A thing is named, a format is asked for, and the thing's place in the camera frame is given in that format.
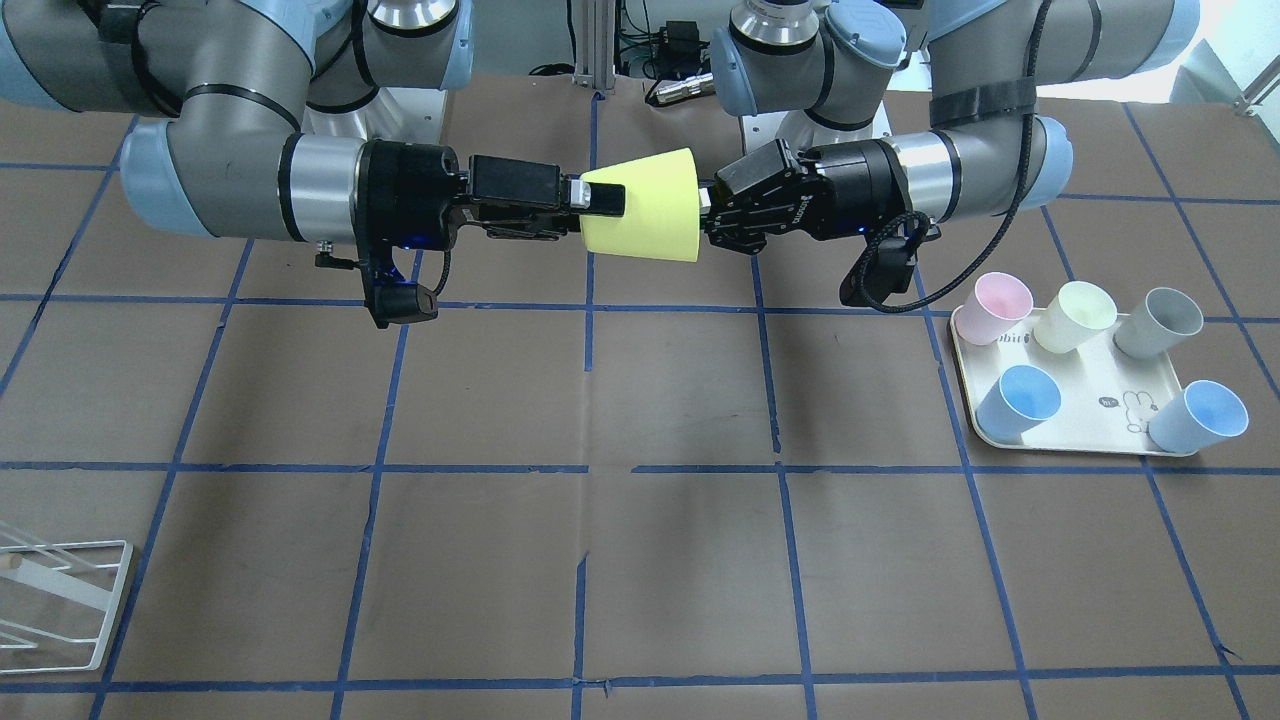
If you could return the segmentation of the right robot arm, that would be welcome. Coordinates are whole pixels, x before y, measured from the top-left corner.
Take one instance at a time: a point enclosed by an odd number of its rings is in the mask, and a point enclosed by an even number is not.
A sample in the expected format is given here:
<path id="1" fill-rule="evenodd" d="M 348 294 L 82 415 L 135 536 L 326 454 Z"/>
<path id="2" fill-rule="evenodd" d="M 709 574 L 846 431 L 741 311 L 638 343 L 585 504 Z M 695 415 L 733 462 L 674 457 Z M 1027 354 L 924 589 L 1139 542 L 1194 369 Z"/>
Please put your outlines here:
<path id="1" fill-rule="evenodd" d="M 385 88 L 461 88 L 467 1 L 5 1 L 3 96 L 143 122 L 120 159 L 147 224 L 180 234 L 445 251 L 460 225 L 556 238 L 625 190 L 529 161 L 306 131 Z"/>

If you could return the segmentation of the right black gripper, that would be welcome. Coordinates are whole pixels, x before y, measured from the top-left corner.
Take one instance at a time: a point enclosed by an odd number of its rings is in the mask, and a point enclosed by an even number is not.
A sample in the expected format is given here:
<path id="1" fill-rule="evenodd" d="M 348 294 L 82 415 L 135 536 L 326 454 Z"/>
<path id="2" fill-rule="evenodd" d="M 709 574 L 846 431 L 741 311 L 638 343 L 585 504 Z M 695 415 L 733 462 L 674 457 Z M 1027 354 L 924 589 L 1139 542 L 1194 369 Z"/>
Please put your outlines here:
<path id="1" fill-rule="evenodd" d="M 372 140 L 358 159 L 358 242 L 452 247 L 462 225 L 502 240 L 558 240 L 573 215 L 623 217 L 626 187 L 563 176 L 554 164 Z"/>

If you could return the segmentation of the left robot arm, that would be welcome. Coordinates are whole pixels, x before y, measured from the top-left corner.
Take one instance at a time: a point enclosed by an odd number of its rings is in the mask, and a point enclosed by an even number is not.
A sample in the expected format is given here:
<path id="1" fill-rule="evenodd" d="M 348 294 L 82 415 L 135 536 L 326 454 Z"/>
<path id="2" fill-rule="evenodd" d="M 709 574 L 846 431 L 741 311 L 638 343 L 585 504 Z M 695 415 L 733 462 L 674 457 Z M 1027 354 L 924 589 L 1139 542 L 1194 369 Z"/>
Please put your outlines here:
<path id="1" fill-rule="evenodd" d="M 1039 88 L 1165 67 L 1199 22 L 1197 1 L 741 1 L 710 41 L 717 97 L 785 122 L 716 173 L 704 231 L 755 254 L 1046 205 L 1074 156 Z"/>

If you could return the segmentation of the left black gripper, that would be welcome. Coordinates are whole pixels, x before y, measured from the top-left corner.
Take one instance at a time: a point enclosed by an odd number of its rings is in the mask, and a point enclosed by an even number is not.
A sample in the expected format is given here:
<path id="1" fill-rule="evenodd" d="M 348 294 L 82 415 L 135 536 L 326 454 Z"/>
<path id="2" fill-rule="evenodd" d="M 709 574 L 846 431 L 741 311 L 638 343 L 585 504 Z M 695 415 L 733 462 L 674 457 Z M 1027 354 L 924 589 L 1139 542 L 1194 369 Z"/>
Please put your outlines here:
<path id="1" fill-rule="evenodd" d="M 699 181 L 701 229 L 712 246 L 758 255 L 771 234 L 815 240 L 863 234 L 908 210 L 901 163 L 879 140 L 792 150 L 783 140 Z"/>

